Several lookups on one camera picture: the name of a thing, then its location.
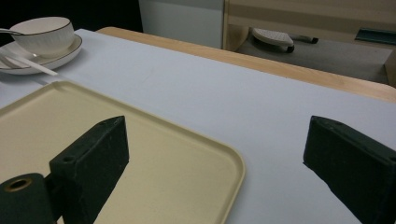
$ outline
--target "plastic tray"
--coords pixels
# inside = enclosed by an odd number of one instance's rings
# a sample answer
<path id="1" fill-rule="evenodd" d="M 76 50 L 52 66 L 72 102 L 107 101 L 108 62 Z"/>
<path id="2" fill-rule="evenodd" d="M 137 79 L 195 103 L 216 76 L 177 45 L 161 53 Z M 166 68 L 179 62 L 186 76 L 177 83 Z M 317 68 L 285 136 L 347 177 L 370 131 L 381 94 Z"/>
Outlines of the plastic tray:
<path id="1" fill-rule="evenodd" d="M 245 176 L 236 151 L 70 82 L 0 110 L 0 182 L 47 175 L 53 157 L 119 115 L 131 159 L 95 223 L 224 223 Z"/>

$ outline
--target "floor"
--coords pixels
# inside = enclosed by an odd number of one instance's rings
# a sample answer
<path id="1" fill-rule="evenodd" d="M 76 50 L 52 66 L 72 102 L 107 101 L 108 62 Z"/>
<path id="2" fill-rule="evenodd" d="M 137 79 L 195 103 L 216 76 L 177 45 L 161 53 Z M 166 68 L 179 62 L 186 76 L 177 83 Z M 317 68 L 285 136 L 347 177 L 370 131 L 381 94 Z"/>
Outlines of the floor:
<path id="1" fill-rule="evenodd" d="M 287 53 L 287 47 L 263 43 L 257 40 L 251 32 L 236 52 L 346 77 L 389 84 L 384 62 L 391 53 L 390 49 L 324 39 L 320 39 L 317 44 L 312 44 L 311 38 L 307 36 L 290 35 L 290 37 L 295 47 L 293 53 Z"/>

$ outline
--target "wooden table edge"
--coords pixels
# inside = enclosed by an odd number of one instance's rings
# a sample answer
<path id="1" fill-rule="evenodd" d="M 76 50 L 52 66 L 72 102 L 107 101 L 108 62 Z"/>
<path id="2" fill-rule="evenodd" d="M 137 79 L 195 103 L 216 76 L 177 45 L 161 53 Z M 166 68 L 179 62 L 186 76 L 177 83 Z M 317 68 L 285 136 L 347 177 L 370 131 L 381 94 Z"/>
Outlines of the wooden table edge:
<path id="1" fill-rule="evenodd" d="M 315 69 L 248 56 L 224 49 L 214 49 L 156 35 L 147 35 L 117 27 L 105 27 L 100 34 L 132 40 L 164 49 L 176 50 L 219 62 L 230 63 L 280 77 L 292 78 L 322 87 L 347 91 L 378 100 L 396 103 L 396 89 L 385 84 L 353 77 L 343 77 Z"/>

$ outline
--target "table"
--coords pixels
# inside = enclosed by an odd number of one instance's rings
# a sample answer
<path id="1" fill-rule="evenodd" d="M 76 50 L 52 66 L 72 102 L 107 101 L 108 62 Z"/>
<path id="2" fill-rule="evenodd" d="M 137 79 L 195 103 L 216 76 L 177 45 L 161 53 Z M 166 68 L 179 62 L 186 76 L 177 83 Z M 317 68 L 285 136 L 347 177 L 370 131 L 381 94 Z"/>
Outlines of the table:
<path id="1" fill-rule="evenodd" d="M 309 120 L 396 148 L 393 88 L 114 27 L 76 33 L 83 49 L 58 77 L 2 75 L 1 101 L 71 80 L 232 146 L 247 176 L 227 223 L 359 223 L 303 165 Z"/>

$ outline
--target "saucer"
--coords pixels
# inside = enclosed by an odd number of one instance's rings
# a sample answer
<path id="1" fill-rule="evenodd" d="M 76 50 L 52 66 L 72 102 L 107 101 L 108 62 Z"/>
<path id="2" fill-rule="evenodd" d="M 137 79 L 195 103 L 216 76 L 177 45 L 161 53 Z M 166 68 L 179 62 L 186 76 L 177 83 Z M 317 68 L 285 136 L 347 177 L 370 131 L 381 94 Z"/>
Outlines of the saucer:
<path id="1" fill-rule="evenodd" d="M 81 51 L 81 44 L 82 44 L 82 38 L 79 35 L 75 35 L 75 39 L 72 45 L 64 52 L 64 54 L 54 58 L 43 58 L 34 55 L 26 51 L 22 47 L 20 47 L 15 41 L 6 44 L 1 48 L 11 51 L 14 54 L 17 54 L 34 63 L 41 64 L 47 67 L 48 69 L 54 69 L 73 60 Z M 12 75 L 32 75 L 42 72 L 24 63 L 20 63 L 0 55 L 0 73 L 8 73 Z"/>

